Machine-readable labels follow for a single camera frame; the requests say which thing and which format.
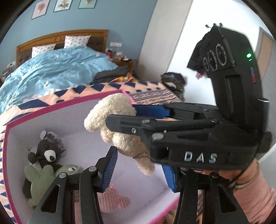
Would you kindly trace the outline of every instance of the pink trim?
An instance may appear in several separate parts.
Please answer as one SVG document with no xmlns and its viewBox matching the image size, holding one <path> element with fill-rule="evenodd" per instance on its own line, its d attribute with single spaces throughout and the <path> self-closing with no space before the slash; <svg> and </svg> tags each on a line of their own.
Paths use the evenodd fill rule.
<svg viewBox="0 0 276 224">
<path fill-rule="evenodd" d="M 175 199 L 174 202 L 172 202 L 162 213 L 160 213 L 157 217 L 155 217 L 153 220 L 149 222 L 149 224 L 156 224 L 158 223 L 162 218 L 164 218 L 171 210 L 173 210 L 174 207 L 178 205 L 179 198 Z"/>
<path fill-rule="evenodd" d="M 22 222 L 19 218 L 18 213 L 16 212 L 16 208 L 15 208 L 13 200 L 12 200 L 12 195 L 10 193 L 10 188 L 9 188 L 7 169 L 6 169 L 6 167 L 7 167 L 7 140 L 8 140 L 8 135 L 9 135 L 10 129 L 21 124 L 21 123 L 31 120 L 35 117 L 41 116 L 43 114 L 47 114 L 49 112 L 52 112 L 52 111 L 55 111 L 55 110 L 58 110 L 58 109 L 61 109 L 64 107 L 72 106 L 74 104 L 78 104 L 78 103 L 82 103 L 82 102 L 86 102 L 86 101 L 90 101 L 90 100 L 101 99 L 101 98 L 104 98 L 108 95 L 115 94 L 115 93 L 126 94 L 123 90 L 118 89 L 118 90 L 106 91 L 106 92 L 101 92 L 101 93 L 96 93 L 96 94 L 92 94 L 92 95 L 88 95 L 88 96 L 71 99 L 68 101 L 60 102 L 60 103 L 42 108 L 40 110 L 34 111 L 32 113 L 24 115 L 24 116 L 7 124 L 6 131 L 5 131 L 5 137 L 4 137 L 4 143 L 3 143 L 3 156 L 2 156 L 3 157 L 3 179 L 4 179 L 4 185 L 5 185 L 5 189 L 6 189 L 7 198 L 8 198 L 9 204 L 10 204 L 10 208 L 14 214 L 14 218 L 15 218 L 17 224 L 22 224 Z"/>
</svg>

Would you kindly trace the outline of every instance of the green plush toy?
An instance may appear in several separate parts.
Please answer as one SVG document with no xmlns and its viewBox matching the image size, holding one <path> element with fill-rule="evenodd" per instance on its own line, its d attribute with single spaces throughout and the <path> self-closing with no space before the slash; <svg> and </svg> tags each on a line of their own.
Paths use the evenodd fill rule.
<svg viewBox="0 0 276 224">
<path fill-rule="evenodd" d="M 60 173 L 68 175 L 78 174 L 83 171 L 83 168 L 76 165 L 66 165 L 59 168 L 55 173 L 51 165 L 43 167 L 41 173 L 33 166 L 28 165 L 24 168 L 26 178 L 31 182 L 31 198 L 28 200 L 30 206 L 35 207 L 40 202 L 41 198 L 50 187 L 52 182 Z"/>
<path fill-rule="evenodd" d="M 28 200 L 30 206 L 35 207 L 55 179 L 54 169 L 51 165 L 43 167 L 41 173 L 31 165 L 25 166 L 24 173 L 31 184 L 31 198 Z"/>
</svg>

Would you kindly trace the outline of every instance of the blue wall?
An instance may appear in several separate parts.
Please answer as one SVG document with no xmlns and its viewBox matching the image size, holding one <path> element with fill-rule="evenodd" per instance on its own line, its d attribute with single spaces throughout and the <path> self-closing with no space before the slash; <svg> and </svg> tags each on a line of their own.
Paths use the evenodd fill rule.
<svg viewBox="0 0 276 224">
<path fill-rule="evenodd" d="M 123 43 L 120 51 L 138 58 L 157 0 L 97 0 L 95 9 L 71 8 L 54 12 L 56 0 L 50 0 L 46 15 L 31 20 L 34 2 L 12 25 L 0 44 L 0 72 L 15 61 L 16 47 L 50 33 L 78 29 L 108 29 L 108 42 Z"/>
</svg>

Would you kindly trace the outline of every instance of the beige plush toy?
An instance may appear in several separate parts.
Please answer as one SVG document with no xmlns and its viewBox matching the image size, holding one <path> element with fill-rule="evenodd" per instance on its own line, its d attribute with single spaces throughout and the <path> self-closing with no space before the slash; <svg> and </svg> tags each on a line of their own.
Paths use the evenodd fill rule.
<svg viewBox="0 0 276 224">
<path fill-rule="evenodd" d="M 105 119 L 110 114 L 130 115 L 135 116 L 136 110 L 131 105 L 128 96 L 122 93 L 109 95 L 102 100 L 90 111 L 87 118 L 84 120 L 84 126 L 88 131 L 101 131 L 101 136 L 104 142 L 113 141 L 114 146 L 118 151 L 129 157 L 133 157 L 139 169 L 149 175 L 154 171 L 154 164 L 150 161 L 149 153 L 141 142 L 139 136 L 128 135 L 110 131 L 105 125 Z"/>
</svg>

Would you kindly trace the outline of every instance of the patterned bedspread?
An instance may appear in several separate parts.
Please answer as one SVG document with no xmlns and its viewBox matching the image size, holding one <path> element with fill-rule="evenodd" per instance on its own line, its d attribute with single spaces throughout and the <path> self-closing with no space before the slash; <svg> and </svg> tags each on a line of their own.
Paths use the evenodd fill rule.
<svg viewBox="0 0 276 224">
<path fill-rule="evenodd" d="M 43 107 L 54 105 L 76 97 L 87 96 L 99 92 L 107 92 L 122 89 L 138 104 L 159 104 L 169 102 L 180 102 L 180 99 L 170 90 L 157 82 L 127 82 L 127 83 L 101 83 L 92 86 L 77 86 L 53 94 L 28 101 L 17 107 L 11 108 L 0 115 L 0 202 L 4 206 L 8 215 L 15 222 L 11 211 L 3 180 L 2 172 L 2 147 L 6 125 L 28 113 L 39 110 Z"/>
</svg>

